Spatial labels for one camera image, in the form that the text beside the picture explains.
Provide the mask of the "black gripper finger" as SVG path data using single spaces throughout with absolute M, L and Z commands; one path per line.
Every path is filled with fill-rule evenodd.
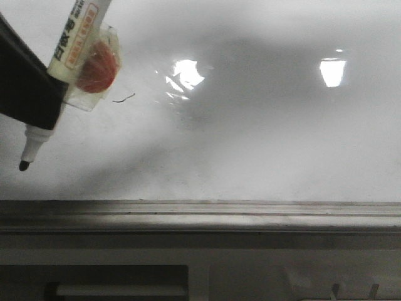
M 52 130 L 67 89 L 1 16 L 1 113 Z

